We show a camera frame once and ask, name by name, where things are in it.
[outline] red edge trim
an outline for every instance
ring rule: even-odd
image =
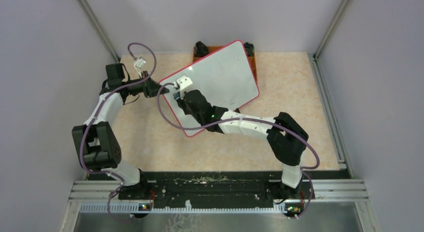
[[[175,75],[175,74],[179,73],[180,71],[182,71],[182,70],[186,69],[186,68],[187,68],[187,67],[189,67],[189,66],[192,66],[193,64],[197,63],[198,61],[201,61],[201,60],[203,60],[203,59],[207,58],[208,56],[210,56],[210,55],[212,55],[212,54],[214,54],[214,53],[216,53],[216,52],[218,52],[218,51],[220,51],[220,50],[222,50],[222,49],[226,48],[227,46],[229,46],[229,45],[231,45],[231,44],[233,44],[233,43],[236,43],[237,41],[239,41],[239,42],[241,43],[241,45],[243,46],[243,42],[242,42],[240,39],[239,39],[239,40],[235,40],[235,41],[233,41],[233,42],[230,42],[229,44],[227,44],[227,45],[225,45],[225,46],[221,47],[220,49],[218,49],[218,50],[216,50],[216,51],[212,52],[211,54],[208,54],[207,56],[204,56],[204,57],[202,57],[201,59],[199,59],[199,60],[197,60],[197,61],[195,61],[195,62],[192,62],[190,65],[188,65],[188,66],[186,66],[186,67],[183,67],[183,68],[181,68],[180,70],[178,70],[178,71],[174,72],[173,74],[171,74],[171,75],[169,75],[169,76],[167,76],[167,77],[163,78],[162,80],[160,80],[160,81],[159,81],[159,84],[160,84],[162,81],[166,80],[167,78],[169,78],[169,77],[171,77],[171,76],[173,76],[173,75]],[[253,80],[255,80],[255,76],[253,75],[253,71],[252,71],[252,65],[251,65],[251,63],[249,62],[248,54],[246,53],[246,50],[243,50],[243,51],[244,51],[244,54],[246,55],[247,62],[249,63],[250,71],[251,71],[251,73],[252,73]],[[255,99],[256,99],[256,98],[260,95],[260,93],[261,93],[261,92],[259,91],[258,83],[257,83],[256,81],[255,81],[254,83],[256,84],[257,94],[258,94],[258,95],[257,95],[255,98],[253,98],[252,100],[250,100],[250,101],[246,102],[245,104],[241,105],[239,108],[242,108],[243,106],[245,106],[245,105],[246,105],[246,104],[248,104],[249,102],[251,102],[251,101],[255,100]],[[168,106],[171,108],[171,105],[170,105],[170,103],[168,102],[167,98],[166,98],[164,95],[162,95],[162,96],[164,97],[164,99],[165,99],[166,103],[168,104]],[[180,126],[183,126],[183,125],[181,124],[181,122],[179,121],[179,119],[178,119],[177,115],[175,115],[175,112],[174,112],[172,109],[171,109],[171,112],[172,112],[173,116],[176,118],[176,121],[178,121],[178,124],[179,124]],[[192,136],[187,135],[187,133],[186,133],[186,131],[185,131],[185,130],[183,130],[183,132],[184,132],[185,136],[187,136],[187,137],[193,137],[193,136],[197,135],[198,133],[202,132],[203,130],[204,130],[204,129],[201,129],[201,130],[200,130],[200,131],[198,131],[197,133],[194,133]]]

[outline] purple cable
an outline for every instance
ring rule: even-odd
[[[130,46],[131,45],[140,45],[140,46],[143,46],[144,48],[146,48],[147,50],[149,50],[149,52],[151,53],[151,55],[153,56],[153,59],[154,59],[154,64],[153,64],[153,69],[151,70],[151,73],[146,77],[146,78],[144,78],[143,80],[141,80],[141,81],[137,81],[137,82],[134,82],[134,83],[130,83],[130,84],[127,84],[127,85],[123,85],[123,86],[120,86],[120,87],[118,87],[118,88],[116,88],[115,90],[113,90],[112,92],[110,92],[105,98],[104,98],[104,100],[98,105],[98,108],[97,108],[97,110],[95,111],[95,113],[94,113],[94,117],[91,119],[91,121],[88,123],[88,125],[87,125],[87,127],[86,127],[86,129],[84,130],[84,134],[82,135],[82,141],[81,141],[81,145],[80,145],[80,147],[79,147],[79,163],[81,164],[81,167],[85,170],[85,171],[87,171],[89,174],[93,174],[93,175],[98,175],[98,174],[110,174],[110,175],[112,175],[112,176],[115,176],[115,177],[117,177],[118,179],[120,179],[121,180],[121,185],[116,189],[116,190],[114,190],[110,195],[109,195],[109,200],[107,201],[107,212],[109,213],[109,215],[112,217],[112,219],[114,219],[115,221],[118,221],[118,222],[130,222],[131,221],[131,219],[132,219],[132,217],[129,219],[129,220],[120,220],[120,219],[117,219],[116,217],[114,217],[113,215],[112,215],[112,213],[111,213],[111,208],[110,208],[110,204],[111,204],[111,200],[112,200],[112,198],[118,193],[118,191],[122,188],[122,186],[124,185],[124,178],[122,177],[122,176],[120,176],[120,175],[118,175],[117,173],[115,173],[115,172],[112,172],[112,171],[92,171],[92,170],[90,170],[89,168],[87,168],[87,166],[86,166],[86,164],[84,163],[84,160],[83,160],[83,156],[84,156],[84,145],[85,145],[85,141],[86,141],[86,139],[87,139],[87,135],[88,135],[88,132],[89,132],[89,130],[90,130],[90,127],[93,125],[93,123],[94,123],[94,121],[96,121],[96,118],[97,118],[97,116],[100,114],[100,111],[102,110],[102,107],[103,107],[103,105],[105,104],[105,102],[114,94],[114,93],[116,93],[117,91],[119,91],[119,90],[121,90],[121,89],[124,89],[124,88],[126,88],[126,87],[129,87],[129,86],[134,86],[134,85],[138,85],[138,84],[141,84],[141,83],[143,83],[143,82],[145,82],[146,80],[148,80],[151,76],[152,76],[152,74],[154,73],[154,71],[155,71],[155,69],[156,69],[156,63],[157,63],[157,60],[156,60],[156,55],[155,55],[155,53],[148,47],[148,46],[146,46],[146,45],[144,45],[144,44],[142,44],[142,43],[138,43],[138,42],[132,42],[132,43],[130,43],[129,45],[128,45],[128,52],[131,54],[131,56],[134,58],[134,54],[130,51]]]
[[[161,87],[160,87],[160,89],[159,89],[159,91],[157,92],[157,94],[158,95],[160,95],[161,94],[161,92],[162,92],[162,90],[166,87],[166,86],[169,86],[169,85],[174,85],[173,83],[165,83],[164,85],[162,85]],[[199,126],[199,127],[192,127],[192,128],[187,128],[187,127],[182,127],[182,126],[179,126],[179,125],[176,125],[176,124],[174,124],[174,123],[172,123],[172,121],[170,121],[166,116],[165,116],[165,114],[164,114],[164,112],[162,111],[162,109],[161,109],[161,105],[160,105],[160,96],[157,96],[156,97],[156,104],[157,104],[157,108],[158,108],[158,110],[159,110],[159,113],[160,113],[160,115],[163,117],[163,119],[166,121],[166,122],[168,122],[168,124],[170,124],[170,125],[172,125],[173,127],[175,127],[175,128],[177,128],[177,129],[180,129],[180,130],[200,130],[200,129],[204,129],[204,128],[207,128],[207,127],[209,127],[209,126],[214,126],[214,125],[216,125],[216,124],[219,124],[219,123],[223,123],[223,122],[227,122],[227,121],[238,121],[238,120],[240,120],[240,118],[228,118],[228,119],[224,119],[224,120],[220,120],[220,121],[215,121],[215,122],[212,122],[212,123],[209,123],[209,124],[207,124],[207,125],[204,125],[204,126]],[[278,124],[276,124],[276,123],[273,123],[273,122],[269,122],[269,121],[264,121],[264,120],[260,120],[260,119],[254,119],[254,118],[243,118],[243,120],[245,120],[245,121],[254,121],[254,122],[259,122],[259,123],[264,123],[264,124],[268,124],[268,125],[272,125],[272,126],[275,126],[275,127],[277,127],[277,128],[279,128],[280,130],[283,130],[283,131],[285,131],[286,133],[289,133],[289,134],[291,134],[292,136],[294,136],[294,137],[296,137],[296,139],[298,139],[298,140],[300,140],[303,144],[305,144],[306,145],[306,147],[308,147],[309,149],[310,149],[310,151],[312,151],[312,154],[315,156],[315,159],[316,159],[316,165],[315,166],[311,166],[311,167],[308,167],[308,166],[302,166],[300,169],[301,170],[304,170],[304,169],[308,169],[308,170],[313,170],[313,169],[316,169],[316,168],[318,168],[319,166],[320,166],[320,157],[318,156],[318,154],[317,154],[317,152],[315,151],[315,149],[306,141],[306,140],[304,140],[302,137],[300,137],[298,134],[296,134],[295,132],[293,132],[293,131],[291,131],[291,130],[289,130],[289,129],[287,129],[286,127],[284,127],[284,126],[281,126],[281,125],[278,125]],[[314,188],[313,188],[313,186],[312,186],[312,179],[311,179],[311,177],[306,173],[306,172],[304,172],[304,171],[302,171],[302,173],[303,173],[303,175],[305,175],[308,179],[309,179],[309,183],[310,183],[310,190],[311,190],[311,192],[310,192],[310,195],[309,195],[309,200],[308,200],[308,202],[307,202],[307,204],[306,204],[306,206],[305,206],[305,208],[304,208],[304,210],[298,215],[298,217],[297,217],[297,219],[300,219],[300,217],[302,217],[304,214],[305,214],[305,212],[306,212],[306,210],[308,209],[308,207],[309,207],[309,203],[311,202],[311,200],[312,200],[312,194],[314,193]]]

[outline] purple hose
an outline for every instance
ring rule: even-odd
[[[131,54],[131,56],[133,57],[133,58],[135,58],[134,57],[134,54],[130,51],[130,46],[131,45],[140,45],[140,46],[143,46],[144,48],[146,48],[150,53],[151,53],[151,55],[153,56],[153,59],[154,59],[154,65],[153,65],[153,69],[151,70],[151,73],[146,77],[146,78],[144,78],[143,80],[141,80],[141,81],[137,81],[137,82],[134,82],[134,83],[130,83],[130,84],[127,84],[127,85],[123,85],[123,86],[120,86],[120,87],[118,87],[118,88],[116,88],[115,90],[113,90],[112,92],[110,92],[106,97],[105,97],[105,99],[98,105],[98,108],[97,108],[97,110],[95,111],[95,113],[94,113],[94,117],[92,118],[92,120],[88,123],[88,125],[87,125],[87,127],[86,127],[86,129],[84,130],[84,134],[82,135],[82,141],[81,141],[81,145],[80,145],[80,147],[79,147],[79,162],[81,163],[81,167],[85,170],[85,171],[87,171],[89,174],[94,174],[94,175],[97,175],[97,174],[111,174],[112,176],[115,176],[115,177],[117,177],[118,179],[120,179],[121,180],[121,185],[116,189],[116,190],[114,190],[110,195],[109,195],[109,200],[107,201],[107,212],[109,213],[109,215],[112,217],[112,219],[114,219],[115,221],[118,221],[118,222],[129,222],[129,221],[131,221],[131,219],[129,219],[129,220],[120,220],[120,219],[117,219],[116,217],[114,217],[113,215],[112,215],[112,213],[111,213],[111,209],[110,209],[110,204],[111,204],[111,200],[112,200],[112,198],[116,195],[116,193],[118,193],[118,191],[122,188],[122,186],[123,186],[123,184],[124,184],[124,179],[123,179],[123,177],[122,176],[120,176],[120,175],[118,175],[117,173],[115,173],[115,172],[112,172],[112,171],[92,171],[92,170],[90,170],[90,169],[88,169],[87,168],[87,166],[86,166],[86,164],[84,163],[84,160],[83,160],[83,156],[84,156],[84,145],[85,145],[85,142],[86,142],[86,139],[87,139],[87,135],[88,135],[88,132],[89,132],[89,130],[90,130],[90,127],[93,125],[93,123],[94,123],[94,121],[96,121],[96,118],[97,118],[97,116],[100,114],[100,111],[102,110],[102,107],[103,107],[103,105],[105,104],[105,102],[106,102],[106,100],[108,100],[114,93],[116,93],[116,92],[118,92],[119,90],[121,90],[121,89],[124,89],[124,88],[126,88],[126,87],[129,87],[129,86],[134,86],[134,85],[138,85],[138,84],[141,84],[141,83],[143,83],[143,82],[145,82],[146,80],[148,80],[151,76],[152,76],[152,74],[154,73],[154,71],[155,71],[155,69],[156,69],[156,63],[157,63],[157,60],[156,60],[156,55],[155,55],[155,53],[148,47],[148,46],[146,46],[146,45],[144,45],[144,44],[142,44],[142,43],[138,43],[138,42],[132,42],[132,43],[130,43],[129,45],[128,45],[128,51],[129,51],[129,53]]]
[[[162,85],[161,87],[160,87],[160,89],[159,89],[159,91],[157,92],[157,94],[158,95],[160,95],[161,94],[161,92],[162,92],[162,90],[166,87],[166,86],[169,86],[169,85],[174,85],[173,83],[165,83],[164,85]],[[160,113],[160,115],[163,117],[163,119],[166,121],[166,122],[168,122],[170,125],[172,125],[173,127],[175,127],[175,128],[177,128],[177,129],[180,129],[180,130],[200,130],[200,129],[204,129],[204,128],[207,128],[207,127],[209,127],[209,126],[214,126],[214,125],[216,125],[216,124],[219,124],[219,123],[223,123],[223,122],[227,122],[227,121],[238,121],[238,120],[240,120],[240,118],[228,118],[228,119],[224,119],[224,120],[220,120],[220,121],[215,121],[215,122],[212,122],[212,123],[209,123],[209,124],[207,124],[207,125],[204,125],[204,126],[199,126],[199,127],[193,127],[193,128],[187,128],[187,127],[182,127],[182,126],[179,126],[179,125],[176,125],[176,124],[174,124],[174,123],[172,123],[172,121],[170,121],[166,116],[165,116],[165,114],[164,114],[164,112],[162,111],[162,109],[161,109],[161,105],[160,105],[160,96],[157,96],[156,97],[156,104],[157,104],[157,108],[159,109],[159,113]],[[308,166],[302,166],[300,169],[301,170],[304,170],[304,169],[308,169],[308,170],[313,170],[313,169],[316,169],[316,168],[318,168],[319,166],[320,166],[320,157],[318,156],[318,154],[317,154],[317,152],[314,150],[314,148],[306,141],[306,140],[304,140],[302,137],[300,137],[298,134],[296,134],[295,132],[293,132],[293,131],[291,131],[291,130],[289,130],[289,129],[287,129],[286,127],[284,127],[284,126],[281,126],[281,125],[278,125],[278,124],[276,124],[276,123],[272,123],[272,122],[269,122],[269,121],[264,121],[264,120],[260,120],[260,119],[254,119],[254,118],[243,118],[243,120],[245,120],[245,121],[254,121],[254,122],[260,122],[260,123],[264,123],[264,124],[268,124],[268,125],[272,125],[272,126],[275,126],[275,127],[277,127],[277,128],[279,128],[280,130],[283,130],[283,131],[285,131],[285,132],[287,132],[287,133],[289,133],[289,134],[291,134],[292,136],[294,136],[294,137],[296,137],[296,139],[298,139],[298,140],[300,140],[302,143],[304,143],[305,145],[306,145],[306,147],[308,147],[309,149],[310,149],[310,151],[312,151],[312,153],[313,153],[313,155],[315,156],[315,159],[316,159],[316,165],[315,166],[311,166],[311,167],[308,167]],[[302,171],[302,174],[305,176],[305,177],[307,177],[308,179],[309,179],[309,183],[310,183],[310,195],[309,195],[309,200],[307,201],[307,204],[306,204],[306,206],[305,206],[305,208],[302,210],[302,212],[298,215],[298,217],[297,217],[297,219],[300,219],[304,214],[305,214],[305,212],[306,212],[306,210],[309,208],[309,204],[310,204],[310,202],[311,202],[311,200],[312,200],[312,195],[313,195],[313,193],[314,193],[314,187],[313,187],[313,185],[312,185],[312,179],[311,179],[311,177],[306,173],[306,172],[304,172],[304,171]]]

